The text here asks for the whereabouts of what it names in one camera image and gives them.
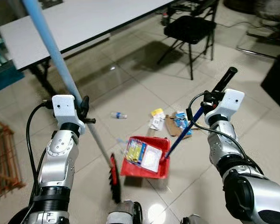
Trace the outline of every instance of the tiled floor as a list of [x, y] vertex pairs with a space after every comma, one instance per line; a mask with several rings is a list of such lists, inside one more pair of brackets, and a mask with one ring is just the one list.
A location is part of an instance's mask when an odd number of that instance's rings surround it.
[[[252, 19], [220, 4], [216, 21], [231, 25]], [[198, 59], [191, 81], [186, 66], [188, 56], [181, 51], [173, 52], [161, 65], [156, 65], [173, 42], [164, 37], [159, 22], [159, 15], [141, 20], [113, 35], [110, 41], [66, 61], [82, 95], [90, 96], [90, 113], [97, 119], [96, 129], [108, 152], [116, 154], [119, 167], [124, 146], [118, 139], [146, 135], [153, 109], [161, 107], [167, 114], [185, 110], [197, 93], [212, 89], [227, 68], [235, 66], [239, 72], [229, 87], [244, 91], [246, 96], [232, 123], [246, 152], [269, 178], [280, 184], [280, 108], [259, 85], [273, 61], [234, 49], [245, 33], [246, 24], [230, 29], [218, 25], [214, 60]], [[202, 47], [203, 44], [198, 44], [194, 50]], [[49, 80], [58, 90], [66, 92], [53, 66]], [[23, 80], [0, 91], [0, 120], [15, 131], [22, 178], [27, 184], [0, 199], [0, 224], [27, 205], [32, 175], [24, 139], [25, 126], [32, 109], [46, 98], [45, 90], [28, 72]], [[126, 113], [128, 119], [112, 119], [110, 113], [117, 111]], [[31, 128], [36, 160], [55, 129], [52, 112], [41, 109]], [[156, 132], [156, 136], [175, 140], [166, 128]], [[69, 208], [71, 223], [104, 223], [112, 205], [109, 169], [89, 132], [80, 138], [76, 168]], [[191, 138], [180, 143], [172, 153], [168, 179], [121, 177], [121, 184], [123, 199], [142, 204], [145, 224], [177, 224], [192, 213], [201, 215], [210, 224], [240, 223], [225, 208], [220, 175], [209, 162], [206, 132], [195, 130]]]

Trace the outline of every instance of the red dustpan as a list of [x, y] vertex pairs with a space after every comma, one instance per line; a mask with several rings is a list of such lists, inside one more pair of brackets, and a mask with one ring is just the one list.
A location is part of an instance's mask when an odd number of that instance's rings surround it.
[[144, 136], [133, 136], [133, 139], [138, 139], [151, 145], [159, 150], [162, 150], [162, 157], [159, 164], [158, 172], [152, 172], [147, 169], [143, 169], [140, 166], [130, 163], [124, 158], [122, 162], [122, 168], [120, 175], [122, 176], [135, 176], [135, 177], [145, 177], [145, 178], [154, 178], [154, 179], [165, 179], [168, 176], [169, 172], [169, 163], [170, 158], [165, 159], [166, 152], [170, 149], [170, 140], [157, 138], [157, 137], [144, 137]]

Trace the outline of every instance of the white table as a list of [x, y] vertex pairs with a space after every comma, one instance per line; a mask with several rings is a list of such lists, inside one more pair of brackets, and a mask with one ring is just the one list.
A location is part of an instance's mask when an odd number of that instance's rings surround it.
[[[64, 53], [172, 2], [174, 0], [69, 0], [45, 9], [43, 14], [59, 50]], [[50, 57], [30, 16], [1, 26], [0, 32], [16, 68], [32, 68], [42, 85], [47, 90], [52, 88], [36, 67]]]

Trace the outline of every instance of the wooden crate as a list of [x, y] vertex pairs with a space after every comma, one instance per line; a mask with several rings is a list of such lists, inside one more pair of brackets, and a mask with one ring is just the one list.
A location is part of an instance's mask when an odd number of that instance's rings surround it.
[[19, 165], [14, 148], [14, 132], [0, 122], [0, 197], [14, 188], [22, 188]]

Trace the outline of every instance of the plastic bottle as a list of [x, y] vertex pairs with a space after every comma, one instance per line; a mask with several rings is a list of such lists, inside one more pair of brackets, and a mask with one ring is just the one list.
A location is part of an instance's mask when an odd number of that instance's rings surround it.
[[127, 115], [120, 112], [112, 112], [111, 117], [117, 119], [127, 119]]

